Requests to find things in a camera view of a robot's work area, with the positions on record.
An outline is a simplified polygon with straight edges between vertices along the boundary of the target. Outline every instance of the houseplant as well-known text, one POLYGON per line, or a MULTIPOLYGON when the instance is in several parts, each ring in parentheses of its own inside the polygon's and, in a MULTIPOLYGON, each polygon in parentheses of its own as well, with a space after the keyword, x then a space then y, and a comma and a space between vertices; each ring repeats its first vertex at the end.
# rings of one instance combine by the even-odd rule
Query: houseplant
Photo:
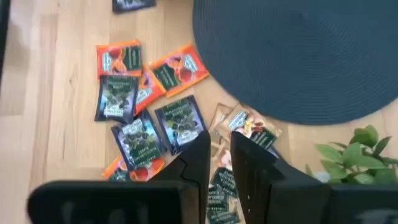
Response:
MULTIPOLYGON (((321 160, 327 172, 323 181, 331 184, 397 184, 398 159, 381 155, 390 138, 379 141, 376 129, 369 125, 355 129, 348 145, 339 142, 318 144, 318 151, 326 158, 321 160)), ((308 175, 316 176, 308 165, 305 170, 308 175)))

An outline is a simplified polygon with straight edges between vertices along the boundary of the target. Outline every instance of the brand logo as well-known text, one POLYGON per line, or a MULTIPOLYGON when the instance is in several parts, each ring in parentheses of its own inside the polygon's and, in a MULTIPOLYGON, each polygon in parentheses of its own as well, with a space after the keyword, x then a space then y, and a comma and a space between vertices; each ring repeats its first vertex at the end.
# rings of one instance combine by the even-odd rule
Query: brand logo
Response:
POLYGON ((198 67, 191 55, 186 55, 184 57, 184 67, 191 70, 192 73, 198 70, 198 67))
POLYGON ((244 122, 248 114, 244 111, 239 112, 235 117, 229 122, 228 127, 231 128, 231 130, 235 130, 237 128, 241 128, 244 126, 244 122))
POLYGON ((123 116, 123 109, 105 108, 105 116, 123 116))
POLYGON ((177 143, 182 145, 194 140, 196 137, 198 137, 198 133, 196 131, 184 131, 177 137, 177 143))
POLYGON ((132 124, 126 125, 122 128, 123 134, 135 134, 142 128, 141 119, 135 120, 132 124))

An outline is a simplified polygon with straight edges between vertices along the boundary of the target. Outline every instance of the round rug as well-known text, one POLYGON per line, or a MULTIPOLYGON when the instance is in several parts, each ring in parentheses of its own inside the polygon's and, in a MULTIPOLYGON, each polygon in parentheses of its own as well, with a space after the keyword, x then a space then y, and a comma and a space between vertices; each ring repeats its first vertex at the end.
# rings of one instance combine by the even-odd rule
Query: round rug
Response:
POLYGON ((398 96, 397 0, 195 0, 198 51, 264 115, 335 124, 398 96))

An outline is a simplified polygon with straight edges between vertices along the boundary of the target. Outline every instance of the fruit illustration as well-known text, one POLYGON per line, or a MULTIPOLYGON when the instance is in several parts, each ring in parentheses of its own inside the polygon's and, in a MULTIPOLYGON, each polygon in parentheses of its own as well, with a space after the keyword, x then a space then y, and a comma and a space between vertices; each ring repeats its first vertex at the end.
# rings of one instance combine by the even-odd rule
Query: fruit illustration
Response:
POLYGON ((130 173, 130 178, 136 181, 147 181, 148 174, 146 167, 140 167, 130 173))
POLYGON ((163 159, 154 159, 150 167, 152 176, 158 174, 163 169, 164 164, 165 162, 163 159))
POLYGON ((191 70, 189 70, 187 68, 181 68, 180 69, 180 73, 179 73, 178 79, 181 82, 183 82, 183 83, 184 82, 189 82, 191 80, 191 78, 192 78, 191 70))
POLYGON ((235 131, 240 132, 247 138, 250 138, 254 132, 261 132, 264 130, 264 122, 262 119, 256 118, 254 119, 251 115, 249 115, 243 127, 237 128, 235 131))

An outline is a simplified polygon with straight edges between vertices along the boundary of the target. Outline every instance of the red tea bag packet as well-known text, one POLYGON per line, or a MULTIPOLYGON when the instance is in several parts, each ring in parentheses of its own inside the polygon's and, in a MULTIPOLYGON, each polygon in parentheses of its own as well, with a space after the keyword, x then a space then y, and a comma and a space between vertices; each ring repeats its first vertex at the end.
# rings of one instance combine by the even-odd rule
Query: red tea bag packet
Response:
POLYGON ((150 68, 166 89, 167 97, 174 96, 209 76, 191 44, 154 62, 150 68))
POLYGON ((166 90, 147 65, 142 66, 142 76, 139 79, 136 101, 136 114, 164 95, 166 90))
POLYGON ((111 45, 97 45, 98 78, 100 75, 142 74, 141 43, 138 40, 111 45))
POLYGON ((102 176, 111 182, 127 182, 127 181, 141 181, 146 182, 153 176, 158 174, 165 165, 163 158, 154 159, 148 163, 145 167, 140 167, 134 171, 128 171, 127 165, 124 162, 122 156, 118 156, 112 163, 107 167, 102 176))

